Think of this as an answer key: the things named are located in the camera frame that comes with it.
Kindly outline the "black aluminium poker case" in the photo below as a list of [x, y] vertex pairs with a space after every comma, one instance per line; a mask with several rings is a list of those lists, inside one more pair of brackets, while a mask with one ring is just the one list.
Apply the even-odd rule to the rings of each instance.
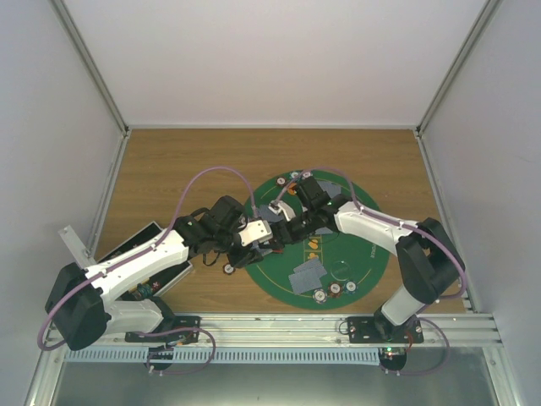
[[[147, 240], [156, 237], [161, 231], [161, 227], [156, 222], [150, 222], [109, 253], [102, 256], [97, 262], [101, 263], [103, 261], [109, 261], [117, 256], [125, 254]], [[151, 277], [147, 277], [143, 282], [137, 283], [134, 287], [129, 288], [119, 299], [123, 301], [141, 301], [152, 296], [160, 297], [175, 283], [188, 275], [192, 269], [193, 266], [189, 261], [170, 266]]]

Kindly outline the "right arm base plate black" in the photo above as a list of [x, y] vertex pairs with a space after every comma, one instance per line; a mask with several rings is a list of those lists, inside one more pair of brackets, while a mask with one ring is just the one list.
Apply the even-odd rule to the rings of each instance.
[[423, 343], [423, 329], [418, 321], [406, 322], [400, 326], [379, 320], [374, 316], [350, 316], [338, 330], [347, 335], [350, 343], [406, 344]]

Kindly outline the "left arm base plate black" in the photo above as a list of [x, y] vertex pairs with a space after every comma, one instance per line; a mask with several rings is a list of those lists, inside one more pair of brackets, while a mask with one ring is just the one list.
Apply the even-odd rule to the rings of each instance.
[[176, 315], [171, 320], [163, 321], [153, 332], [126, 332], [127, 343], [158, 343], [166, 346], [197, 343], [201, 317], [197, 315]]

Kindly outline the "dealt card small blind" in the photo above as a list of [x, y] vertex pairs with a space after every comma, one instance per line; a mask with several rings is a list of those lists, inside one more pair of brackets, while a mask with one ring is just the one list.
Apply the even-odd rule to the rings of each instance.
[[270, 207], [265, 205], [259, 206], [258, 213], [260, 215], [260, 218], [267, 221], [268, 223], [279, 222], [282, 219], [280, 215], [276, 214], [270, 209]]

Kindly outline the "red black chip stack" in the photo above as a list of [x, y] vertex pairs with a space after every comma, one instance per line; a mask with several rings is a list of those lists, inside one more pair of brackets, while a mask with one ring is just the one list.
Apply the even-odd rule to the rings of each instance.
[[236, 269], [230, 263], [223, 266], [223, 272], [227, 275], [232, 275], [235, 271]]

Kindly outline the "pulled blue checkered card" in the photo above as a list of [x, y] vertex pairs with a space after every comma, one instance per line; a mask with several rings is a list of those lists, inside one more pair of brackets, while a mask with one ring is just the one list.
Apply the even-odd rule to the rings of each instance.
[[333, 234], [334, 232], [329, 228], [318, 228], [314, 233], [317, 235], [328, 235]]

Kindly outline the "green round poker mat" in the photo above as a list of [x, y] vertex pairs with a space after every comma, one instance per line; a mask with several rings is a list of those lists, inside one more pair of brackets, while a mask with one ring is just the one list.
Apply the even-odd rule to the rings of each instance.
[[[311, 311], [337, 310], [361, 301], [379, 284], [389, 257], [388, 251], [376, 244], [350, 234], [334, 232], [328, 235], [314, 234], [298, 244], [287, 245], [279, 252], [264, 256], [261, 262], [247, 266], [246, 271], [263, 291], [286, 305]], [[320, 277], [320, 288], [327, 293], [327, 300], [323, 304], [314, 302], [314, 290], [295, 294], [288, 280], [288, 276], [295, 273], [293, 269], [296, 266], [312, 258], [319, 258], [327, 270], [327, 274]], [[347, 281], [354, 281], [358, 285], [355, 294], [344, 292], [347, 281], [337, 281], [332, 277], [331, 266], [336, 261], [345, 261], [351, 267], [351, 278]], [[333, 282], [342, 286], [339, 297], [329, 295], [329, 285]]]

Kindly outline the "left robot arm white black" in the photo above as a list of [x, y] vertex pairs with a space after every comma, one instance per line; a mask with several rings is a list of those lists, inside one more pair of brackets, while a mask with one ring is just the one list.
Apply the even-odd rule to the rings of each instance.
[[255, 246], [273, 237], [266, 220], [248, 217], [237, 200], [222, 196], [210, 209], [177, 217], [155, 237], [114, 259], [87, 267], [75, 262], [64, 266], [46, 300], [43, 326], [54, 326], [61, 337], [58, 345], [71, 350], [120, 332], [166, 341], [174, 331], [169, 308], [153, 298], [123, 301], [123, 294], [211, 251], [226, 254], [233, 267], [261, 261]]

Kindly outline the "clear acrylic dealer button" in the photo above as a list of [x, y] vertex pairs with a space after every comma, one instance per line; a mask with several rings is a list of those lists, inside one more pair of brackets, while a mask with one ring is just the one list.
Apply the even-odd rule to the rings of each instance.
[[347, 281], [351, 274], [351, 267], [345, 261], [336, 261], [331, 266], [331, 275], [337, 281]]

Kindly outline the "dealt cards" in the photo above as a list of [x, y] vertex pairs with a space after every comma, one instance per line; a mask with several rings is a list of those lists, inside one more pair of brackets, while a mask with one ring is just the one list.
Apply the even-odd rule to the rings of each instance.
[[295, 273], [303, 272], [303, 271], [310, 271], [310, 272], [313, 272], [318, 277], [323, 277], [324, 275], [327, 274], [327, 270], [325, 269], [325, 267], [323, 266], [319, 258], [309, 259], [308, 261], [305, 261], [301, 265], [296, 266], [293, 269], [293, 271]]

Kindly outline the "dealt card big blind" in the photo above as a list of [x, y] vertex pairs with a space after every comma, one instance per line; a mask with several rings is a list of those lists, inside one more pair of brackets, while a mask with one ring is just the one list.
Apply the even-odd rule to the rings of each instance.
[[326, 192], [332, 199], [342, 192], [342, 187], [338, 184], [333, 184], [328, 181], [318, 181], [318, 185]]

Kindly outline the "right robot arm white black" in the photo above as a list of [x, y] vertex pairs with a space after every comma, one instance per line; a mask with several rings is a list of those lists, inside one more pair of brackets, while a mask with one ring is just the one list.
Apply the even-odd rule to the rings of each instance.
[[455, 281], [467, 283], [462, 258], [434, 218], [413, 222], [391, 217], [361, 204], [354, 192], [329, 196], [314, 177], [302, 173], [288, 184], [303, 211], [296, 213], [280, 196], [269, 204], [281, 217], [271, 226], [279, 245], [296, 244], [319, 228], [329, 228], [364, 239], [397, 258], [402, 285], [373, 316], [381, 341], [396, 341], [417, 313], [449, 297], [446, 290]]

